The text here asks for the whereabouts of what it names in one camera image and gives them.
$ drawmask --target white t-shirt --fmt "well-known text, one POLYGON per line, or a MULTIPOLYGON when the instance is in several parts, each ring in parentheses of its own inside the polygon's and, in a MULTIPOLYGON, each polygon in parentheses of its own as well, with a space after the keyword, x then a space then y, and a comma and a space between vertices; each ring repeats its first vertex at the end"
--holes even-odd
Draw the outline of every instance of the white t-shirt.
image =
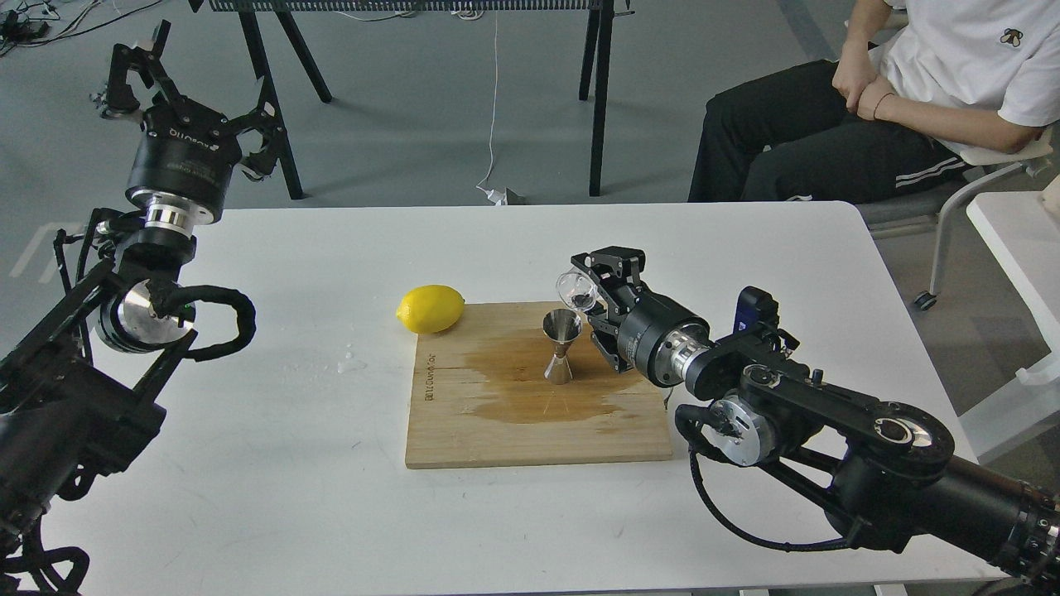
POLYGON ((996 110, 1023 126, 1060 120, 1060 1, 886 1, 905 7, 909 24, 872 60, 899 95, 996 110))

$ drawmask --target bracelet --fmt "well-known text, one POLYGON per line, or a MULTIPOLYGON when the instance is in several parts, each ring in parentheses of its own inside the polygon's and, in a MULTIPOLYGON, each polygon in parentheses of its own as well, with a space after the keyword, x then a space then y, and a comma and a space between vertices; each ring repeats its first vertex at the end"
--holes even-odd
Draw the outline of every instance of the bracelet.
POLYGON ((880 104, 883 103, 883 100, 887 99, 887 95, 894 95, 894 93, 890 93, 890 92, 885 93, 882 98, 880 98, 880 101, 876 102, 876 107, 872 108, 872 120, 876 120, 876 112, 879 111, 880 104))

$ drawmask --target white cable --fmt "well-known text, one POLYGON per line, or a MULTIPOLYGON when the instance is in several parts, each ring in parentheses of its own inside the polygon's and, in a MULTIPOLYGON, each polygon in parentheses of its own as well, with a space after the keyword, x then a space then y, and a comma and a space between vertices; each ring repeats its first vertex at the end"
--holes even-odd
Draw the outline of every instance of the white cable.
POLYGON ((449 14, 455 17, 459 17, 460 20, 462 21, 477 21, 478 19, 482 18, 482 15, 485 14, 485 11, 474 11, 474 10, 449 11, 449 14))
POLYGON ((387 15, 385 17, 378 17, 378 18, 374 18, 374 19, 363 19, 360 17, 355 17, 355 16, 351 15, 350 13, 343 13, 342 11, 332 11, 332 12, 335 13, 336 15, 342 15, 343 17, 353 19, 355 21, 360 21, 360 22, 379 22, 379 21, 388 21, 388 20, 394 19, 394 18, 407 19, 407 18, 414 17, 416 13, 417 13, 417 11, 395 11, 394 14, 387 15))
POLYGON ((497 90, 500 87, 500 52, 498 50, 500 38, 500 12, 494 11, 493 13, 493 119, 490 121, 490 169, 487 170, 485 176, 479 180, 478 185, 475 186, 476 189, 485 193, 487 198, 490 197, 491 190, 482 188, 482 185, 490 178, 493 174, 493 164, 495 161, 495 155, 493 153, 493 132, 497 125, 497 90))

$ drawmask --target gray floor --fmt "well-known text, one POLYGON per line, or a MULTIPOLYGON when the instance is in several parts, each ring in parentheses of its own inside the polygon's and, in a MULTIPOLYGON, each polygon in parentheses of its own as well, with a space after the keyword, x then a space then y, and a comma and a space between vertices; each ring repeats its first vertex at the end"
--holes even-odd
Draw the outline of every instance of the gray floor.
MULTIPOLYGON (((84 1, 56 6, 68 19, 84 1)), ((82 29, 145 3, 102 4, 82 29)), ((587 195, 591 104, 576 97, 583 15, 511 12, 465 22, 432 13, 365 23, 335 14, 299 14, 336 97, 331 105, 317 101, 276 19, 262 15, 311 196, 290 201, 280 176, 257 185, 238 177, 228 208, 485 205, 475 186, 490 162, 495 34, 496 166, 488 188, 509 187, 529 204, 681 201, 706 100, 797 63, 834 57, 852 3, 634 0, 636 15, 616 21, 604 195, 597 198, 587 195)), ((0 0, 0 10, 15 4, 0 0)), ((59 295, 50 274, 47 230, 75 228, 92 207, 126 207, 124 183, 139 132, 99 119, 88 97, 106 76, 110 47, 147 39, 161 18, 174 23, 163 64, 179 89, 229 116, 249 110, 255 92, 236 17, 209 8, 192 14, 179 1, 75 39, 0 57, 0 353, 59 295)), ((1040 187, 1050 173, 1019 185, 1040 187)), ((931 312, 912 316, 961 413, 1046 348, 967 221, 957 235, 942 299, 931 312)), ((926 287, 931 243, 930 234, 879 242, 906 299, 926 287)), ((209 246, 199 255, 215 258, 209 246)), ((1060 487, 1058 444, 1058 433, 1047 433, 993 467, 1060 487)), ((925 584, 909 586, 909 593, 960 594, 974 588, 925 584)))

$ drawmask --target logo on shirt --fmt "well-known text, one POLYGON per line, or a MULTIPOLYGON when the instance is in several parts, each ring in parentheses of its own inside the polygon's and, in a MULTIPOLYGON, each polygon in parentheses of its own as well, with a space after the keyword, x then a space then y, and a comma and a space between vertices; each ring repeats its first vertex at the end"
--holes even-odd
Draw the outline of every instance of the logo on shirt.
POLYGON ((1006 29, 1005 34, 1001 36, 1002 43, 1008 43, 1013 48, 1020 47, 1020 40, 1023 39, 1023 32, 1019 29, 1006 29))

